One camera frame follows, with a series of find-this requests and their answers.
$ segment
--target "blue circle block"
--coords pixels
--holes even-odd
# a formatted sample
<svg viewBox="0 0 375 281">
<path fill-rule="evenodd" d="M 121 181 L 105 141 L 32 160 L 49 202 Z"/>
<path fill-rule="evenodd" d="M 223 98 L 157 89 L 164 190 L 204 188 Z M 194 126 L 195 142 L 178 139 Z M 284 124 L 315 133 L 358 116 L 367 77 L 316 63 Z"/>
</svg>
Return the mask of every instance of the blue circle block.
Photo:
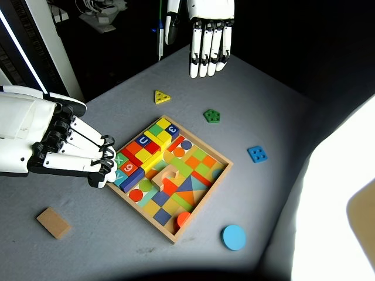
<svg viewBox="0 0 375 281">
<path fill-rule="evenodd" d="M 238 251 L 245 247 L 246 234 L 238 225 L 232 224 L 221 232 L 221 239 L 225 246 L 232 251 Z"/>
</svg>

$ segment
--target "green block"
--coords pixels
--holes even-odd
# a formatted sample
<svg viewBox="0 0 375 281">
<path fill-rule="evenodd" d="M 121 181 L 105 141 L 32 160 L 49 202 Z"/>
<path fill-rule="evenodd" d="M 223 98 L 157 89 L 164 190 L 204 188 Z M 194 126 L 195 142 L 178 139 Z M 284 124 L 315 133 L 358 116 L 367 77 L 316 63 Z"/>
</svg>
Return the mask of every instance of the green block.
<svg viewBox="0 0 375 281">
<path fill-rule="evenodd" d="M 164 161 L 164 160 L 161 160 L 158 164 L 156 164 L 154 166 L 154 169 L 158 172 L 160 172 L 162 169 L 164 169 L 166 166 L 168 166 L 168 164 Z"/>
<path fill-rule="evenodd" d="M 195 170 L 197 173 L 201 174 L 203 177 L 207 175 L 207 173 L 210 171 L 210 168 L 208 168 L 205 164 L 200 163 Z"/>
<path fill-rule="evenodd" d="M 159 125 L 155 124 L 151 128 L 148 129 L 151 134 L 154 136 L 158 136 L 162 131 L 164 131 Z"/>
<path fill-rule="evenodd" d="M 147 202 L 151 200 L 151 198 L 156 194 L 158 193 L 158 190 L 153 186 L 152 189 L 147 192 L 146 195 L 143 196 L 142 200 L 140 202 L 138 202 L 138 206 L 140 206 L 141 208 L 143 208 L 144 206 L 146 206 Z"/>
<path fill-rule="evenodd" d="M 115 161 L 117 163 L 117 167 L 120 168 L 125 162 L 129 160 L 125 155 L 122 153 L 117 153 Z"/>
<path fill-rule="evenodd" d="M 188 177 L 193 173 L 193 169 L 177 157 L 172 159 L 171 164 L 174 165 L 184 177 Z"/>
<path fill-rule="evenodd" d="M 203 161 L 203 159 L 207 156 L 207 154 L 201 150 L 200 148 L 198 148 L 194 153 L 193 153 L 193 156 L 198 159 L 199 161 Z"/>
<path fill-rule="evenodd" d="M 191 206 L 188 202 L 186 202 L 183 198 L 179 197 L 176 193 L 172 194 L 172 199 L 175 200 L 182 208 L 186 211 L 191 212 L 193 211 L 193 206 Z"/>
<path fill-rule="evenodd" d="M 219 123 L 220 122 L 220 113 L 209 109 L 204 114 L 204 117 L 206 118 L 208 123 Z"/>
</svg>

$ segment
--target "gray table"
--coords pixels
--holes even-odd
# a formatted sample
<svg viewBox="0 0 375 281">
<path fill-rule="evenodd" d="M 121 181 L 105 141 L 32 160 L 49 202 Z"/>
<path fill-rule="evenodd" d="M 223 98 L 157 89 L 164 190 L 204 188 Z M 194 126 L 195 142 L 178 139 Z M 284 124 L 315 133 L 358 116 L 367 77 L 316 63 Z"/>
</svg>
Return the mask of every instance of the gray table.
<svg viewBox="0 0 375 281">
<path fill-rule="evenodd" d="M 107 280 L 180 268 L 251 270 L 264 251 L 291 186 L 288 164 L 310 103 L 256 68 L 231 56 L 211 78 L 188 76 L 188 48 L 88 103 L 84 120 L 115 137 L 120 148 L 162 114 L 175 119 L 234 162 L 232 171 L 174 245 L 109 188 L 85 179 L 30 174 L 0 177 L 1 280 Z M 154 91 L 172 101 L 154 104 Z M 202 113 L 221 113 L 208 124 Z M 247 148 L 269 159 L 254 164 Z M 72 225 L 56 240 L 35 219 L 53 207 Z M 247 245 L 238 252 L 220 231 L 241 225 Z"/>
</svg>

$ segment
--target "triangle block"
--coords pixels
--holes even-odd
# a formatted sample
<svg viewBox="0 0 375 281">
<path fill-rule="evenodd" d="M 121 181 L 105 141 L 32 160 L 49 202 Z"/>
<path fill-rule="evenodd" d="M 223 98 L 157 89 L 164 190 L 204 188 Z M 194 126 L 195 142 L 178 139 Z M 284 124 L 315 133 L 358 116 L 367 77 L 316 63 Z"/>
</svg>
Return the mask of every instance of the triangle block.
<svg viewBox="0 0 375 281">
<path fill-rule="evenodd" d="M 177 189 L 177 192 L 179 191 L 193 191 L 193 185 L 192 185 L 192 177 L 189 176 Z"/>
<path fill-rule="evenodd" d="M 188 202 L 190 205 L 194 205 L 194 194 L 192 191 L 181 191 L 176 192 L 176 194 Z"/>
<path fill-rule="evenodd" d="M 155 103 L 161 104 L 162 102 L 170 101 L 172 97 L 170 95 L 164 94 L 158 90 L 155 91 Z"/>
<path fill-rule="evenodd" d="M 207 186 L 205 186 L 202 182 L 197 180 L 195 177 L 191 177 L 192 179 L 192 186 L 193 190 L 206 190 Z"/>
<path fill-rule="evenodd" d="M 195 202 L 196 205 L 198 205 L 198 203 L 201 201 L 203 196 L 206 195 L 206 191 L 205 190 L 194 190 L 193 195 L 194 195 L 194 202 Z"/>
</svg>

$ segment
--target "white robotic hand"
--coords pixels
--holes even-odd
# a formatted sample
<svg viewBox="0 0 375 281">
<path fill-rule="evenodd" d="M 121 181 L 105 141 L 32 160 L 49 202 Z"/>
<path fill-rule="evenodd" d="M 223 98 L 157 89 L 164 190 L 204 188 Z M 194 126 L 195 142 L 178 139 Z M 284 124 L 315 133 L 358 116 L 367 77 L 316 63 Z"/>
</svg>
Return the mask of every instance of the white robotic hand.
<svg viewBox="0 0 375 281">
<path fill-rule="evenodd" d="M 168 0 L 165 20 L 165 42 L 172 44 L 177 36 L 179 11 L 183 0 Z M 190 50 L 190 76 L 212 76 L 226 65 L 234 23 L 234 0 L 187 0 L 193 22 Z"/>
<path fill-rule="evenodd" d="M 115 181 L 114 139 L 83 122 L 85 112 L 86 105 L 73 98 L 0 86 L 0 176 L 87 177 L 99 188 Z"/>
</svg>

